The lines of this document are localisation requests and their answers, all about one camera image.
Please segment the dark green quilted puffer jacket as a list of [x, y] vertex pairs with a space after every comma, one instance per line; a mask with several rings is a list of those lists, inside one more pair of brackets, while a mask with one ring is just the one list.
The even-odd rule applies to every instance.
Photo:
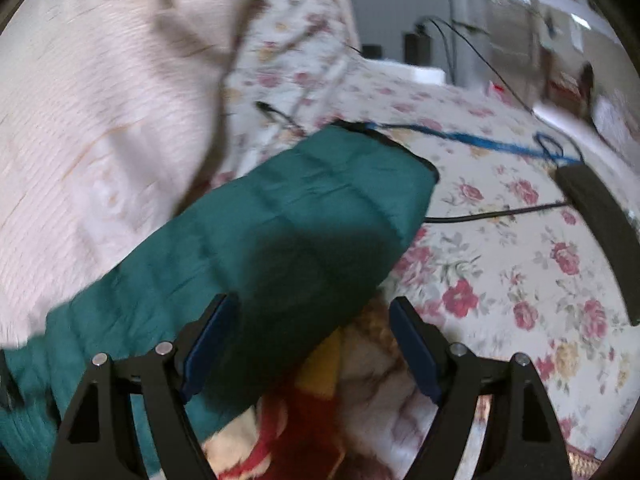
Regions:
[[386, 136], [329, 126], [207, 193], [3, 353], [23, 402], [1, 414], [2, 448], [44, 478], [55, 416], [95, 354], [140, 356], [234, 292], [238, 322], [186, 404], [198, 440], [216, 434], [374, 296], [438, 177]]

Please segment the red yellow floral cloth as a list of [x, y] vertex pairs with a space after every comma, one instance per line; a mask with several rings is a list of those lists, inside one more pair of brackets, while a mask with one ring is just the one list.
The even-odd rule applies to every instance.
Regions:
[[434, 419], [373, 298], [203, 451], [221, 479], [400, 479]]

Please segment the black power adapter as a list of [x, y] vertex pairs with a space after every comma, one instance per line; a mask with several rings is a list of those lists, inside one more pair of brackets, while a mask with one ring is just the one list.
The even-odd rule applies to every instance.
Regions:
[[420, 32], [404, 33], [404, 62], [412, 66], [432, 65], [432, 40]]

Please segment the beige patterned quilt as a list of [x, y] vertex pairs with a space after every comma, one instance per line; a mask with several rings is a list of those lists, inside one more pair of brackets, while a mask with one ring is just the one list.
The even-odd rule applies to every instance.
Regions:
[[1, 343], [319, 121], [350, 0], [13, 0], [1, 13]]

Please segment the rose print bed sheet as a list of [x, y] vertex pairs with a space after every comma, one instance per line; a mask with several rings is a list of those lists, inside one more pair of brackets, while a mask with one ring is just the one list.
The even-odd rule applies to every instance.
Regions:
[[639, 396], [639, 331], [584, 219], [539, 159], [435, 138], [460, 131], [529, 144], [527, 113], [418, 84], [346, 44], [332, 0], [259, 0], [226, 82], [230, 152], [222, 185], [327, 122], [389, 122], [440, 180], [424, 226], [388, 278], [425, 321], [481, 356], [525, 352], [579, 468], [599, 463]]

